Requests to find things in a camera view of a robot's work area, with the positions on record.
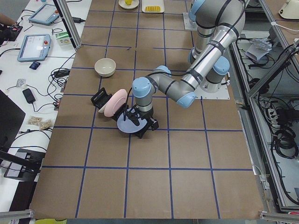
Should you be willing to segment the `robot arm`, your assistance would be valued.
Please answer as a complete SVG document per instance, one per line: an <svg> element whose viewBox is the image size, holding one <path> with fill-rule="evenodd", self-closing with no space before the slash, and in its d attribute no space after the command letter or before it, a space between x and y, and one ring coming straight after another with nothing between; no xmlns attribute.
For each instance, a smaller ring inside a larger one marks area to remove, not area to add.
<svg viewBox="0 0 299 224"><path fill-rule="evenodd" d="M152 96L161 91L183 108L195 100L195 90L203 82L224 50L238 38L245 23L246 1L244 0L194 0L189 11L190 20L196 22L197 45L190 53L194 59L190 68L176 81L161 66L145 77L133 81L135 105L119 117L119 121L131 121L139 126L145 119L154 128Z"/></svg>

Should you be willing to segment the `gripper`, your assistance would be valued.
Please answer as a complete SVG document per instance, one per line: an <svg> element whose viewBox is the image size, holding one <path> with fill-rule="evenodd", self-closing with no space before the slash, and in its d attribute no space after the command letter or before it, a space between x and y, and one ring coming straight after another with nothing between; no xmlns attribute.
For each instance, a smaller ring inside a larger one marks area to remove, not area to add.
<svg viewBox="0 0 299 224"><path fill-rule="evenodd" d="M146 119L148 121L148 119L153 116L153 113L154 113L153 108L151 108L147 112L142 112L139 110L137 106L133 106L131 108L128 108L127 111L125 110L123 112L123 121L126 120L126 116L127 116L131 121L133 121L133 124L135 126L139 126L140 125L140 122L138 120L139 118Z"/></svg>

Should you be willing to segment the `person forearm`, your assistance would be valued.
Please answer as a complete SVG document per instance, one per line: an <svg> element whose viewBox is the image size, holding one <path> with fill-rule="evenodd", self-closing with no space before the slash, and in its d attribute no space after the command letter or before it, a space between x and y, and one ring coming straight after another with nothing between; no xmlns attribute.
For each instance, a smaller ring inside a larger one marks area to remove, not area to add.
<svg viewBox="0 0 299 224"><path fill-rule="evenodd" d="M4 15L3 13L0 13L0 24L6 25L6 26L13 26L16 23L15 20L11 19L10 17Z"/></svg>

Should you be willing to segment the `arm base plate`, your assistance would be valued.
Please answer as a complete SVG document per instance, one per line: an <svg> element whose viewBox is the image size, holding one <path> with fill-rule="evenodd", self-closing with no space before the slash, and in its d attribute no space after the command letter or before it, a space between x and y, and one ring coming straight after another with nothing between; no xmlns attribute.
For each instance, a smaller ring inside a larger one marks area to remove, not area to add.
<svg viewBox="0 0 299 224"><path fill-rule="evenodd" d="M229 76L229 72L219 74L214 69L210 70L195 90L196 97L198 99L230 100L226 76Z"/></svg>
<svg viewBox="0 0 299 224"><path fill-rule="evenodd" d="M196 31L197 23L196 16L194 14L183 13L184 27L187 31Z"/></svg>

